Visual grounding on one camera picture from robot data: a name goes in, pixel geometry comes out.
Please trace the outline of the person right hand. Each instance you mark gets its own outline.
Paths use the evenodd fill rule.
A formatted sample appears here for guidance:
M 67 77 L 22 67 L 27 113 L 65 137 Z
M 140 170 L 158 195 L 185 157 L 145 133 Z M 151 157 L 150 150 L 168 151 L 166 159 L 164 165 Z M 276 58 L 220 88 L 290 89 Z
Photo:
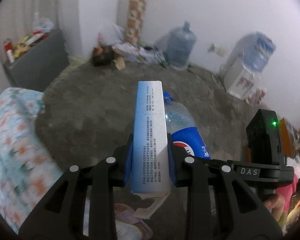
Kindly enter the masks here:
M 290 204 L 289 200 L 281 194 L 272 194 L 263 201 L 263 204 L 278 223 L 285 224 Z

